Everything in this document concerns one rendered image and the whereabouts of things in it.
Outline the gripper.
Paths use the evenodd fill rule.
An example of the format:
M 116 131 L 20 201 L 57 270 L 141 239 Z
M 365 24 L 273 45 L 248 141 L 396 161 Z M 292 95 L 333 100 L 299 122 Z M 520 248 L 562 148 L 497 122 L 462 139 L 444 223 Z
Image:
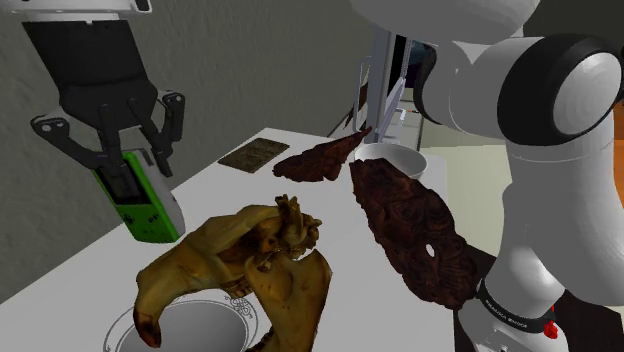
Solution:
M 185 96 L 159 90 L 149 81 L 126 20 L 25 22 L 28 37 L 59 91 L 53 112 L 30 121 L 33 131 L 90 170 L 101 169 L 120 199 L 141 198 L 141 188 L 122 156 L 119 131 L 138 126 L 160 173 L 173 172 L 168 158 L 182 139 Z M 160 130 L 152 120 L 164 108 Z M 98 132 L 101 152 L 70 136 L 69 114 Z

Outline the green handheld game console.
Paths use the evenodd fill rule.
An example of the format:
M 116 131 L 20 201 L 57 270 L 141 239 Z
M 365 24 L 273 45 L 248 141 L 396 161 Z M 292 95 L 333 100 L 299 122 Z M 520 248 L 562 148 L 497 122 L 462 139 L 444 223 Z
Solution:
M 122 152 L 126 168 L 137 184 L 137 195 L 113 190 L 112 178 L 103 169 L 94 176 L 135 240 L 145 243 L 174 243 L 185 232 L 181 208 L 165 183 L 164 176 L 143 148 Z

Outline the brown patterned flat mat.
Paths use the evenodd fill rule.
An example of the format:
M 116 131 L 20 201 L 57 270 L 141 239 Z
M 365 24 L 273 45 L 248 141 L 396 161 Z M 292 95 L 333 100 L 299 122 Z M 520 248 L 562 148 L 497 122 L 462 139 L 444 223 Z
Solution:
M 282 142 L 255 138 L 219 159 L 218 163 L 253 174 L 288 148 L 289 145 Z

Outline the small dark red carved slab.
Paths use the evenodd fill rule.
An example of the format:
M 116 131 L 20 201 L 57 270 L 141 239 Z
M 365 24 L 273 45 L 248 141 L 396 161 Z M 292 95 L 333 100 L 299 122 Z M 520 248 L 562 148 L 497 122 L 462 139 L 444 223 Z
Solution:
M 348 155 L 371 130 L 371 127 L 367 127 L 350 136 L 318 144 L 301 154 L 288 157 L 273 167 L 273 175 L 295 182 L 335 181 Z

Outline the white ornamented plate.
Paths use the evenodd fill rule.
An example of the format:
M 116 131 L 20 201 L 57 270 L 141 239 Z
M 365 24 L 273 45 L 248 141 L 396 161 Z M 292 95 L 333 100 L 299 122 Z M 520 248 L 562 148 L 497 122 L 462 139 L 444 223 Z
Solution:
M 148 346 L 128 309 L 107 332 L 103 352 L 244 352 L 258 333 L 258 314 L 245 298 L 207 290 L 176 299 L 162 313 L 162 343 Z

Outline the yellow-brown animal skull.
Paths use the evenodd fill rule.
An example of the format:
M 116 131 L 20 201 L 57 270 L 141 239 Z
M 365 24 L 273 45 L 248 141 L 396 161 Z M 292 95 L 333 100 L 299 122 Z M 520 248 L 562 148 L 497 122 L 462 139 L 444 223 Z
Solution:
M 180 296 L 220 289 L 256 295 L 271 327 L 245 352 L 311 352 L 332 272 L 316 249 L 321 220 L 295 197 L 211 217 L 136 277 L 133 322 L 143 342 L 162 344 L 159 319 Z

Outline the white shelf rack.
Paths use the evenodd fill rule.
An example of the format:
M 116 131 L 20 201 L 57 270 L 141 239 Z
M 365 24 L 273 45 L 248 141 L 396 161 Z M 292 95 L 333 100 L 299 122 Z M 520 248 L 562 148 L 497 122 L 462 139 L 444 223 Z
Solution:
M 352 112 L 352 129 L 371 127 L 365 143 L 381 142 L 398 108 L 405 87 L 415 87 L 416 66 L 434 49 L 373 25 L 372 47 L 358 66 Z

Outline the plain white bowl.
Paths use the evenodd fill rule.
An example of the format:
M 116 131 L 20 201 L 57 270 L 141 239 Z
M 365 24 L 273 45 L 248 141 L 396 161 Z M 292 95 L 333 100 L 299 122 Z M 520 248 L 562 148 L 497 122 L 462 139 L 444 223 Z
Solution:
M 355 160 L 379 158 L 386 159 L 398 170 L 413 179 L 419 179 L 428 166 L 426 158 L 419 151 L 398 144 L 364 144 L 354 154 Z

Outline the large dark red carved slab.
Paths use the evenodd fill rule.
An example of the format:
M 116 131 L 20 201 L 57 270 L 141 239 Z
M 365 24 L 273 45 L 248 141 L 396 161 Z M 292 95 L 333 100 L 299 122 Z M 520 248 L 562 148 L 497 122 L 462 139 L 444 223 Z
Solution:
M 474 297 L 477 265 L 446 203 L 383 158 L 349 168 L 375 241 L 408 289 L 423 301 L 461 309 Z

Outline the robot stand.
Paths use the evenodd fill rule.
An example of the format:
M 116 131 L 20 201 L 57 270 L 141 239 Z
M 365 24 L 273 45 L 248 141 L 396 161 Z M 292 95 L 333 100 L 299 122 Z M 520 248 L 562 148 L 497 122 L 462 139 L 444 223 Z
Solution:
M 477 278 L 491 269 L 495 256 L 467 245 L 465 253 L 477 265 Z M 621 315 L 604 306 L 577 299 L 569 291 L 554 305 L 556 323 L 567 336 L 569 352 L 624 352 Z M 457 311 L 453 311 L 454 351 L 476 352 L 463 330 Z

